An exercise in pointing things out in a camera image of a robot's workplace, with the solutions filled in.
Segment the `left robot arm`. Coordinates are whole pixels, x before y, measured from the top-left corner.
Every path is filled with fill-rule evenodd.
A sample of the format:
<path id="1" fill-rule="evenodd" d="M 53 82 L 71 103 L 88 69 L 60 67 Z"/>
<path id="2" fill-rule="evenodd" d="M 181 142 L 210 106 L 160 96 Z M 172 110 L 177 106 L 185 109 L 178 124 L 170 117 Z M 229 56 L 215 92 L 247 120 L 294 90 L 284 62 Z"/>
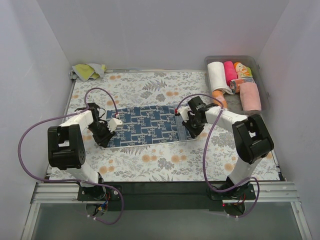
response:
<path id="1" fill-rule="evenodd" d="M 96 144 L 106 148 L 116 134 L 116 129 L 123 126 L 123 122 L 118 113 L 109 121 L 101 119 L 100 107 L 94 102 L 77 111 L 66 122 L 48 129 L 49 165 L 69 173 L 79 182 L 85 195 L 101 200 L 106 196 L 106 187 L 102 184 L 100 173 L 86 162 L 83 132 L 90 130 Z"/>

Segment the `blue patterned towel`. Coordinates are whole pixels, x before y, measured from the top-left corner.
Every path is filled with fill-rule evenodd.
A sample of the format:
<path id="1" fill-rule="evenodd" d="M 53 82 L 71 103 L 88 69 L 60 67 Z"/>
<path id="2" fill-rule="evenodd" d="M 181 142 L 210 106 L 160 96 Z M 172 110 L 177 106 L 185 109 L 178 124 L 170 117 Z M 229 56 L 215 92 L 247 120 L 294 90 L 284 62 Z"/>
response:
<path id="1" fill-rule="evenodd" d="M 123 126 L 117 128 L 109 148 L 125 148 L 191 141 L 182 118 L 172 105 L 127 107 L 118 110 Z"/>

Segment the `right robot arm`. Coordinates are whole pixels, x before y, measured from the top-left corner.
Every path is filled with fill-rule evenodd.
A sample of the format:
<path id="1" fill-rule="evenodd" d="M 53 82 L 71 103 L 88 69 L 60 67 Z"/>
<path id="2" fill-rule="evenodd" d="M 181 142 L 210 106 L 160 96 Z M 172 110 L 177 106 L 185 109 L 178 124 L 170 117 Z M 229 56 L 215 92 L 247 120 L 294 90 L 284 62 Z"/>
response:
<path id="1" fill-rule="evenodd" d="M 200 94 L 192 94 L 186 106 L 178 105 L 174 111 L 182 118 L 182 125 L 194 139 L 204 130 L 205 125 L 219 126 L 233 134 L 238 155 L 237 162 L 225 183 L 216 187 L 211 183 L 211 192 L 237 199 L 245 192 L 253 172 L 260 161 L 274 149 L 271 135 L 259 114 L 243 115 L 223 107 L 220 100 L 205 104 Z"/>

